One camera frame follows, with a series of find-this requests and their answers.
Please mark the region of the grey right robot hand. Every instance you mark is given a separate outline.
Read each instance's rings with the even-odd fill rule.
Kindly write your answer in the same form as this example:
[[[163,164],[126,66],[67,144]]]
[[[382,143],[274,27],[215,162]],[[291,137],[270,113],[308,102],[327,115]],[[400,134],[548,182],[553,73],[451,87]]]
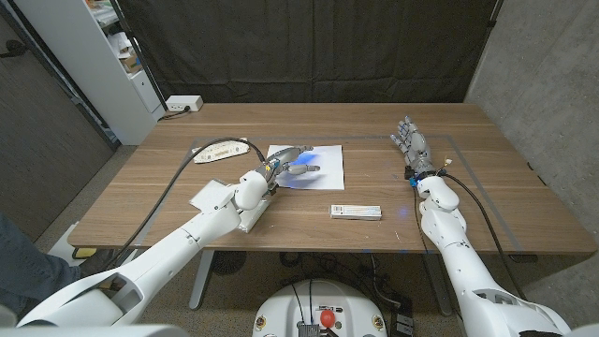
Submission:
[[[398,134],[391,134],[390,138],[404,155],[405,180],[417,181],[435,171],[431,161],[431,148],[409,116],[399,121]]]

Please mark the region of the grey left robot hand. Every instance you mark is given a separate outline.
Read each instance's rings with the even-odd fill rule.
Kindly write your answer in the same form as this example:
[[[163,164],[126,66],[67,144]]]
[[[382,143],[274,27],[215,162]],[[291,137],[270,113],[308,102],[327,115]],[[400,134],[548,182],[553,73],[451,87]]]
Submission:
[[[310,145],[288,147],[264,159],[262,164],[256,168],[256,172],[261,174],[267,182],[267,193],[273,195],[276,192],[278,183],[275,180],[282,172],[301,175],[306,172],[319,171],[320,167],[316,165],[295,164],[302,153],[312,149],[313,147]]]

